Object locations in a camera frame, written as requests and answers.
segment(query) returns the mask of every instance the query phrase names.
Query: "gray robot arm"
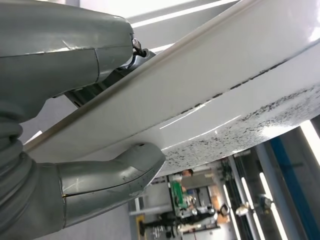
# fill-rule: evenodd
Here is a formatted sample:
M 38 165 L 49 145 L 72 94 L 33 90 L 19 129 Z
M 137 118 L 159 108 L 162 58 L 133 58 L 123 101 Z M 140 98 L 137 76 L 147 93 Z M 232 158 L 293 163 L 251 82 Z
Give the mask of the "gray robot arm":
M 18 140 L 19 123 L 36 116 L 47 99 L 102 82 L 130 63 L 128 21 L 0 0 L 0 32 L 0 239 L 31 240 L 109 211 L 138 196 L 165 160 L 145 143 L 111 161 L 36 163 Z

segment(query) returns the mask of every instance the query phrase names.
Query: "fluorescent light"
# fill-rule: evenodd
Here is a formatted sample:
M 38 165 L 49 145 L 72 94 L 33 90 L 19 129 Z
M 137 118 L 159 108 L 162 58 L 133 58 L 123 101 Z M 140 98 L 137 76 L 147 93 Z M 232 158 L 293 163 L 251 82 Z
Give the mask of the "fluorescent light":
M 287 237 L 286 231 L 285 231 L 285 228 L 282 225 L 282 222 L 280 219 L 280 216 L 278 213 L 278 210 L 275 207 L 275 204 L 275 203 L 272 202 L 271 204 L 271 210 L 272 210 L 272 213 L 274 216 L 274 219 L 275 220 L 276 225 L 278 226 L 278 231 L 280 232 L 281 238 L 282 240 L 288 240 L 288 238 Z
M 247 185 L 246 180 L 244 177 L 241 178 L 241 181 L 242 182 L 243 188 L 245 189 L 245 195 L 248 198 L 248 201 L 249 202 L 251 209 L 254 209 L 254 202 L 252 201 L 252 198 L 249 192 L 248 186 Z M 257 213 L 253 213 L 253 218 L 254 219 L 255 225 L 257 225 L 257 232 L 259 233 L 260 240 L 266 240 L 265 236 L 263 235 L 263 229 L 261 228 L 260 222 L 258 219 L 258 216 Z
M 315 157 L 316 161 L 320 165 L 320 138 L 315 130 L 311 121 L 307 120 L 303 122 L 300 127 L 303 132 L 306 141 L 310 146 L 312 152 Z
M 258 219 L 258 216 L 256 212 L 253 213 L 253 219 L 254 219 L 255 224 L 257 225 L 257 232 L 259 233 L 260 240 L 266 240 L 265 235 L 263 235 L 263 229 L 261 228 L 260 222 Z
M 231 220 L 235 232 L 236 239 L 242 240 L 242 238 L 240 237 L 239 229 L 238 229 L 237 222 L 235 221 L 235 214 L 233 213 L 233 210 L 231 208 L 231 201 L 230 201 L 229 195 L 228 194 L 227 187 L 226 186 L 226 184 L 223 184 L 223 190 L 224 190 L 224 194 L 226 194 L 226 203 L 230 208 Z
M 266 180 L 265 175 L 263 172 L 260 173 L 260 179 L 261 179 L 262 185 L 263 186 L 264 192 L 266 193 L 266 196 L 271 201 L 273 201 L 272 195 L 271 194 L 271 191 L 269 189 L 269 186 L 268 186 L 267 181 Z
M 215 1 L 215 2 L 211 2 L 211 3 L 208 3 L 208 4 L 204 4 L 204 5 L 192 7 L 192 8 L 188 8 L 188 9 L 181 10 L 181 11 L 177 11 L 177 12 L 165 14 L 165 15 L 162 15 L 162 16 L 157 16 L 157 17 L 154 17 L 154 18 L 144 20 L 144 21 L 139 21 L 139 22 L 131 24 L 131 27 L 132 28 L 138 28 L 138 27 L 146 26 L 146 25 L 149 25 L 149 24 L 154 24 L 154 23 L 161 22 L 161 21 L 164 21 L 164 20 L 173 19 L 173 18 L 180 17 L 180 16 L 183 16 L 183 15 L 192 14 L 192 13 L 198 12 L 198 11 L 202 11 L 202 10 L 211 9 L 211 8 L 214 8 L 214 7 L 217 7 L 217 6 L 220 6 L 220 5 L 233 3 L 233 2 L 237 2 L 237 1 L 238 1 L 238 0 Z
M 229 195 L 228 194 L 227 187 L 226 187 L 225 184 L 223 184 L 223 190 L 224 190 L 224 194 L 226 194 L 226 203 L 228 204 L 229 207 L 231 208 L 231 201 L 229 199 Z
M 230 209 L 230 215 L 231 215 L 231 219 L 233 224 L 234 230 L 235 231 L 236 239 L 242 240 L 242 238 L 240 237 L 239 229 L 238 228 L 237 222 L 235 221 L 235 214 L 233 213 L 232 209 Z
M 254 208 L 254 202 L 252 201 L 252 198 L 250 195 L 250 192 L 249 192 L 248 186 L 247 185 L 246 180 L 244 177 L 242 177 L 241 181 L 242 182 L 243 188 L 245 189 L 245 195 L 247 196 L 248 201 L 249 202 L 251 209 L 254 209 Z
M 151 52 L 154 52 L 154 53 L 157 53 L 157 52 L 160 52 L 160 51 L 164 51 L 166 49 L 170 48 L 171 46 L 174 45 L 174 43 L 171 43 L 171 44 L 168 44 L 168 45 L 164 45 L 164 46 L 158 46 L 158 47 L 155 47 L 155 48 L 152 48 L 150 49 Z

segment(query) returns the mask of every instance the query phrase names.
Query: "robotic arm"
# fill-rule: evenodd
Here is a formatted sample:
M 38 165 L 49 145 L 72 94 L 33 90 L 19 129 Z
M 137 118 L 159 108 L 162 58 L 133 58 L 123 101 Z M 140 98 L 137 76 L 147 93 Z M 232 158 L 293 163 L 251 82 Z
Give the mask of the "robotic arm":
M 88 88 L 116 82 L 154 56 L 142 50 L 125 19 L 0 0 L 0 32 L 2 240 L 31 240 L 105 213 L 136 198 L 165 162 L 160 149 L 145 143 L 112 161 L 40 164 L 17 139 L 19 123 L 35 117 L 48 98 L 66 94 L 80 107 L 93 98 L 83 98 Z

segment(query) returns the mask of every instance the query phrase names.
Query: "machine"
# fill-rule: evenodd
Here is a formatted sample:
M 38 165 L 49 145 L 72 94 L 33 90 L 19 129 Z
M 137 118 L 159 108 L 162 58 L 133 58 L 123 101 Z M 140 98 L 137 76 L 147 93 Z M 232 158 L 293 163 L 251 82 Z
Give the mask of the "machine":
M 318 115 L 319 12 L 242 0 L 152 57 L 122 17 L 0 0 L 0 238 L 57 232 L 137 197 L 165 159 L 160 175 Z M 62 94 L 80 108 L 17 140 Z
M 72 98 L 149 57 L 125 19 L 1 0 L 0 32 L 2 240 L 31 240 L 105 213 L 142 193 L 165 162 L 157 146 L 141 142 L 112 161 L 36 163 L 17 140 L 19 123 L 48 98 L 67 91 Z

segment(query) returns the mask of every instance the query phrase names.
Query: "white curved panel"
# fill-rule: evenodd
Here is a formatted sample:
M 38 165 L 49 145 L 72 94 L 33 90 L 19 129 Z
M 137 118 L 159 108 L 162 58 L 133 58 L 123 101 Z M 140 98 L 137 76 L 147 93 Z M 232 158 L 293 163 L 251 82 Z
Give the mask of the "white curved panel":
M 318 11 L 318 0 L 241 1 L 26 149 L 38 162 L 108 160 L 152 142 L 168 174 L 288 131 L 320 113 L 320 46 L 310 39 Z

